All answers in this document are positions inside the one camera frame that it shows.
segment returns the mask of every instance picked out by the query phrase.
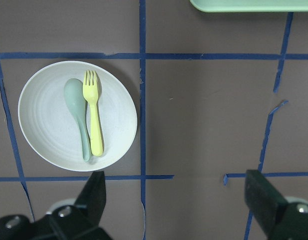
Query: green spoon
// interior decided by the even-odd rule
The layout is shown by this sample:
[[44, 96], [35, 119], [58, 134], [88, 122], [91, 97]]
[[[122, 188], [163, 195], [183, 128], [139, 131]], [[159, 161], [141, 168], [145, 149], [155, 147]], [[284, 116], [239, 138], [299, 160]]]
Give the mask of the green spoon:
[[83, 159], [87, 162], [92, 153], [90, 151], [89, 137], [86, 128], [86, 101], [83, 97], [83, 83], [75, 78], [68, 80], [64, 87], [64, 97], [66, 105], [78, 125]]

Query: yellow fork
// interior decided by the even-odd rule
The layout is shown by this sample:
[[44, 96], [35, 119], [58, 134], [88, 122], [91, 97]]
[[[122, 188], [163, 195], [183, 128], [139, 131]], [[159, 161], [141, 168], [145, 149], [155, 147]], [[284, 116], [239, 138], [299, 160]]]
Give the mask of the yellow fork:
[[101, 156], [104, 149], [97, 108], [99, 97], [97, 84], [96, 72], [87, 70], [83, 82], [83, 96], [90, 107], [90, 148], [93, 155]]

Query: green tray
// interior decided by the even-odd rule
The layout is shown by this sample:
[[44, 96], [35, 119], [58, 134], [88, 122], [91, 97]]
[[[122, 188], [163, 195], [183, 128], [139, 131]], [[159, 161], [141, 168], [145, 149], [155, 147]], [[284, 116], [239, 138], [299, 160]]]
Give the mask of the green tray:
[[308, 12], [308, 0], [190, 0], [206, 13], [217, 12]]

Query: white round object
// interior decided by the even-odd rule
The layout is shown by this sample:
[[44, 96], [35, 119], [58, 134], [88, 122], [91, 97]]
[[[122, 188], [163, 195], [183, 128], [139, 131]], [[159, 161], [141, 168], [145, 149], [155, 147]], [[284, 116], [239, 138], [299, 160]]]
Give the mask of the white round object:
[[[86, 70], [95, 70], [101, 82], [98, 101], [104, 141], [102, 156], [82, 158], [79, 129], [63, 95], [69, 79], [83, 81]], [[18, 101], [18, 121], [29, 145], [46, 161], [60, 168], [87, 172], [103, 169], [124, 156], [134, 141], [137, 114], [123, 84], [106, 70], [81, 61], [62, 61], [35, 73]], [[90, 130], [89, 107], [86, 113]]]

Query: silver screw head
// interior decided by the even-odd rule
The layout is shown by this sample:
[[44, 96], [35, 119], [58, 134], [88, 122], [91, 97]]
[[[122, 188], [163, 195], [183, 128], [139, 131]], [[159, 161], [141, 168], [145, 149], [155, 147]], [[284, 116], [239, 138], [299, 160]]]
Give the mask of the silver screw head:
[[64, 207], [62, 210], [60, 210], [58, 212], [58, 215], [63, 218], [65, 216], [70, 215], [71, 212], [72, 212], [72, 209], [70, 208], [70, 206], [67, 206], [67, 207]]
[[20, 222], [20, 218], [19, 216], [15, 216], [13, 217], [13, 219], [9, 220], [6, 224], [5, 224], [5, 227], [7, 229], [11, 229], [13, 227], [15, 227], [16, 225], [18, 225]]
[[300, 203], [297, 205], [297, 210], [302, 214], [308, 214], [308, 205]]

